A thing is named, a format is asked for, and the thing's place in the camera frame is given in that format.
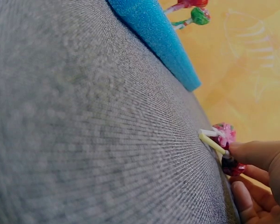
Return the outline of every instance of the blue foam block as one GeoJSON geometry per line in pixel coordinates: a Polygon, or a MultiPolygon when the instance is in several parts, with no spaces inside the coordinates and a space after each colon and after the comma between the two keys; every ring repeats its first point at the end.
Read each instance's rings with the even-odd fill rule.
{"type": "Polygon", "coordinates": [[[182,43],[157,0],[108,1],[188,91],[200,86],[182,43]]]}

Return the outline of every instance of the lollipop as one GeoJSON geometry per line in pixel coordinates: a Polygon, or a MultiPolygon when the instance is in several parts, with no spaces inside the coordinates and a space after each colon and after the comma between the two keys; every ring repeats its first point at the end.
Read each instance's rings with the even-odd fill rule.
{"type": "Polygon", "coordinates": [[[210,14],[209,11],[205,8],[193,8],[191,11],[191,18],[188,20],[183,20],[179,22],[172,22],[171,24],[174,26],[174,30],[183,29],[190,23],[196,23],[198,25],[205,25],[210,22],[210,14]]]}
{"type": "Polygon", "coordinates": [[[191,8],[192,6],[205,7],[207,3],[208,0],[177,0],[177,4],[166,9],[164,13],[169,14],[182,8],[191,8]]]}
{"type": "MultiPolygon", "coordinates": [[[[232,125],[220,123],[213,126],[220,133],[217,137],[210,137],[224,150],[229,151],[229,144],[235,142],[236,132],[232,125]]],[[[239,176],[246,169],[246,165],[236,161],[232,156],[222,157],[222,170],[229,176],[239,176]]]]}

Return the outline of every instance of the gray couch cushion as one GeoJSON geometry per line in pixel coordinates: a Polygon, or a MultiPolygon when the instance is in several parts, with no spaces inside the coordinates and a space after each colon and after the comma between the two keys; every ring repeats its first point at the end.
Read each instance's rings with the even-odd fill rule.
{"type": "Polygon", "coordinates": [[[209,126],[105,1],[0,0],[0,224],[236,223],[209,126]]]}

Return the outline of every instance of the yellow wall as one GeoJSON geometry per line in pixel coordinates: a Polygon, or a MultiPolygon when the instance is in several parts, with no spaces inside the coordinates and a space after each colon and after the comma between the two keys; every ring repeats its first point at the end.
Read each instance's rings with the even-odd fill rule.
{"type": "MultiPolygon", "coordinates": [[[[177,2],[159,1],[164,9],[177,2]]],[[[280,140],[280,0],[209,0],[206,8],[209,24],[177,31],[203,83],[198,100],[212,123],[235,126],[238,141],[280,140]]]]}

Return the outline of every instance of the white drawing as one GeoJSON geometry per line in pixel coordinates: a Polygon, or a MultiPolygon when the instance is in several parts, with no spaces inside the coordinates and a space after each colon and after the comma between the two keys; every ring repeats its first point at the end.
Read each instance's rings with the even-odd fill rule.
{"type": "Polygon", "coordinates": [[[245,64],[237,66],[256,77],[254,97],[258,102],[267,88],[280,84],[280,59],[273,47],[272,35],[262,20],[232,10],[225,18],[224,30],[234,60],[241,56],[247,58],[245,64]],[[270,74],[270,77],[263,79],[264,73],[270,74]]]}

